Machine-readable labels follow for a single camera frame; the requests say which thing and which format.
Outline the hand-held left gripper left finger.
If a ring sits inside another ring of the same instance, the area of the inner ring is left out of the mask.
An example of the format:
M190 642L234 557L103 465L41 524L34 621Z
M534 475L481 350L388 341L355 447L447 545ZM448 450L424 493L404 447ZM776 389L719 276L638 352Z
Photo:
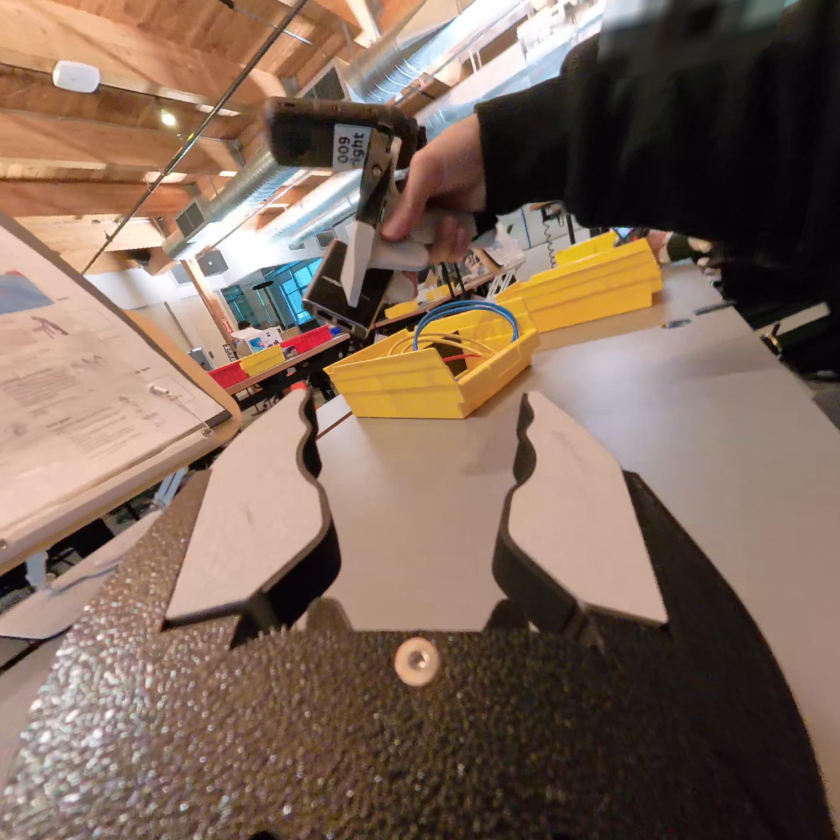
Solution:
M231 621L229 646L295 633L336 582L340 541L320 482L319 422L294 391L236 437L210 470L163 634Z

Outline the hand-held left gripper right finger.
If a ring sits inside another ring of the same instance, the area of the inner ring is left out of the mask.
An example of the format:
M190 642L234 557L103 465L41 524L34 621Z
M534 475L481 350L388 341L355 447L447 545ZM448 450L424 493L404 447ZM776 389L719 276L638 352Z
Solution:
M623 470L582 425L525 392L492 574L527 628L601 644L600 621L648 631L669 615Z

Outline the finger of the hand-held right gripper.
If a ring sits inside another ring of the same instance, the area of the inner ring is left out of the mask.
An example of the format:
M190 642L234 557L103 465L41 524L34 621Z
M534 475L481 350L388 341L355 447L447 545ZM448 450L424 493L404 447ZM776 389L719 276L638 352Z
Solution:
M350 226L350 238L343 262L343 291L351 308L359 305L374 242L375 227L354 220Z

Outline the black network splitter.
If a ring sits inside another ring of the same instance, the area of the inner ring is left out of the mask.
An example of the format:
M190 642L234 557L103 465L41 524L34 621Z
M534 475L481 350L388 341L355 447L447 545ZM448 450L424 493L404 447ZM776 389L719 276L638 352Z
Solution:
M312 316L341 328L359 341L365 341L380 315L395 272L392 269L367 269L362 278L360 300L351 306L340 281L347 251L348 246L344 242L339 239L332 241L303 295L302 303Z

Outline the person's right forearm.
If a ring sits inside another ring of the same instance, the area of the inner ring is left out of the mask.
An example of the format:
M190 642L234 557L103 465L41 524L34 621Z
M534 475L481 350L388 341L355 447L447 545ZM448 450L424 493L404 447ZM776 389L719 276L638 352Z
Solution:
M618 79L598 38L476 106L486 210L559 201L588 226L673 230L734 256L838 269L838 8L792 7L753 57Z

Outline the grey desk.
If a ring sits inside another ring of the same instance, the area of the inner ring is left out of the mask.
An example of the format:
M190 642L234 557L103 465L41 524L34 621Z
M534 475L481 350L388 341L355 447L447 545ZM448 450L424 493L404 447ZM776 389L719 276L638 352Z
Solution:
M85 607L2 838L838 838L838 432L711 289L539 353L465 421L318 436L342 566L306 622L163 634L210 470ZM668 626L526 627L492 574L522 395L616 459Z

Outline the person's right hand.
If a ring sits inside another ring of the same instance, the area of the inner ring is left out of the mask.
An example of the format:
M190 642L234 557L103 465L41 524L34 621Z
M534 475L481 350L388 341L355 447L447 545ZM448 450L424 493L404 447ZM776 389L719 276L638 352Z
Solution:
M381 226L383 239L407 238L428 204L444 210L429 247L432 263L462 260L472 236L457 215L487 210L486 168L476 114L450 126L414 155L400 200Z

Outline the instruction sheet on wooden stand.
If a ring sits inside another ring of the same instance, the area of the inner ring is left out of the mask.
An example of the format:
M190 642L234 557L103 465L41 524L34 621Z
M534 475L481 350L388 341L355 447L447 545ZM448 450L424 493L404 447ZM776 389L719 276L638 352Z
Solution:
M242 424L233 398L164 334L144 329L2 214L2 661L63 634L173 500L191 463ZM49 550L141 492L152 512L67 572Z

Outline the stack of yellow bins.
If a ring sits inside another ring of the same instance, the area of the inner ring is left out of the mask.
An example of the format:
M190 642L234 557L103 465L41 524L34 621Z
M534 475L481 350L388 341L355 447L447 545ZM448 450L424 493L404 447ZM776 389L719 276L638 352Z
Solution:
M522 301L537 330L547 333L651 308L662 289L646 237L620 243L607 233L566 249L555 267L512 284L496 303L513 310Z

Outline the white ceiling access point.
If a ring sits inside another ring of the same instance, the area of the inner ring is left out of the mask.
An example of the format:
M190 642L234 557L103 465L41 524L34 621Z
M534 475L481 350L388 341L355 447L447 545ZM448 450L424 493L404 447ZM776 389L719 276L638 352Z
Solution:
M51 79L58 89L77 92L96 92L101 84L101 72L96 66L71 59L60 59L51 72Z

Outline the silver ventilation duct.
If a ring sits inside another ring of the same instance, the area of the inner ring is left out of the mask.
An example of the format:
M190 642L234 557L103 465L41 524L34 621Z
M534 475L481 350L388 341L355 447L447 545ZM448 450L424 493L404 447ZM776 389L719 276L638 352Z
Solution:
M424 2L350 64L335 59L324 77L342 102L419 104L416 118L428 138L461 120L479 102L527 88L555 74L570 49L595 34L604 2ZM243 171L205 202L177 218L163 251L173 260L217 246L272 203L291 206L269 223L268 236L298 245L350 211L339 205L358 189L357 175L333 175L313 198L293 198L294 187L324 169L280 165L261 150Z

